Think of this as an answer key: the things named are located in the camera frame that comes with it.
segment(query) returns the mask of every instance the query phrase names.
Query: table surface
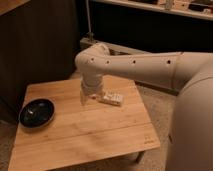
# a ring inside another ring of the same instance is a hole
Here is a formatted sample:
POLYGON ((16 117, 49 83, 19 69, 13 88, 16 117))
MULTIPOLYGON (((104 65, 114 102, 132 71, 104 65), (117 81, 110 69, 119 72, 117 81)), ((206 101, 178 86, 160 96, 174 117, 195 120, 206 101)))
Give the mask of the table surface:
POLYGON ((54 120, 37 132, 19 125, 9 170, 39 171, 106 159, 160 146, 133 81, 105 76, 104 89, 124 95, 121 107, 80 103, 80 79, 28 86, 25 102, 48 98, 54 120))

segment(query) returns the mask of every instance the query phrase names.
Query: dark background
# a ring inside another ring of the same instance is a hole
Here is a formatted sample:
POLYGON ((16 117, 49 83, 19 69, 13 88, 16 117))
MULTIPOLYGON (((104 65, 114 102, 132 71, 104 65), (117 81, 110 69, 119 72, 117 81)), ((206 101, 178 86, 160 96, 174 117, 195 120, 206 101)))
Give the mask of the dark background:
MULTIPOLYGON (((150 52, 212 52, 213 22, 90 3, 95 39, 150 52)), ((67 79, 88 32, 85 0, 31 0, 0 16, 0 118, 15 121, 26 86, 67 79)))
MULTIPOLYGON (((87 33, 84 0, 78 0, 80 33, 87 33)), ((213 21, 90 3, 95 38, 150 52, 213 51, 213 21)))

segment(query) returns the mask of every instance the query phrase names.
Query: bamboo table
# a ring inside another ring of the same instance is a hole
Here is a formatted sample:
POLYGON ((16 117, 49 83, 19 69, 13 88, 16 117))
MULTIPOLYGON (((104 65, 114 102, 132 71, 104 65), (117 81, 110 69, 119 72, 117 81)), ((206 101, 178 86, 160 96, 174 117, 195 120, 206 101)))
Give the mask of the bamboo table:
POLYGON ((24 132, 19 125, 9 170, 50 170, 159 147, 134 82, 105 76, 104 89, 123 94, 123 105, 89 100, 82 106, 80 79, 30 85, 24 103, 48 98, 55 117, 37 132, 24 132))

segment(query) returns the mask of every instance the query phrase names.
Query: wooden table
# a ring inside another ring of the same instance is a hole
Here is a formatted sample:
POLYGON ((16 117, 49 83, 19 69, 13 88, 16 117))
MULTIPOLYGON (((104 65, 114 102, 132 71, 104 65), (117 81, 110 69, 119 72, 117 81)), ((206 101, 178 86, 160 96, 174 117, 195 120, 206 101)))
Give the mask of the wooden table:
POLYGON ((82 106, 80 79, 30 85, 25 104, 48 98, 55 105, 55 117, 38 132, 18 127, 9 170, 49 170, 159 147, 134 82, 105 76, 104 87, 124 95, 122 107, 95 100, 82 106))

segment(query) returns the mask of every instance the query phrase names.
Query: wall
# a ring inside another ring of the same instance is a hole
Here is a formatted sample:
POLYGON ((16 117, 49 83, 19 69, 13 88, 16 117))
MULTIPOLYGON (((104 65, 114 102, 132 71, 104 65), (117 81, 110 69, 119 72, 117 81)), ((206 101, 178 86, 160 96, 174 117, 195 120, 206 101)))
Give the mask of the wall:
POLYGON ((75 0, 31 0, 0 16, 0 118, 17 120, 26 86, 62 80, 79 51, 75 0))

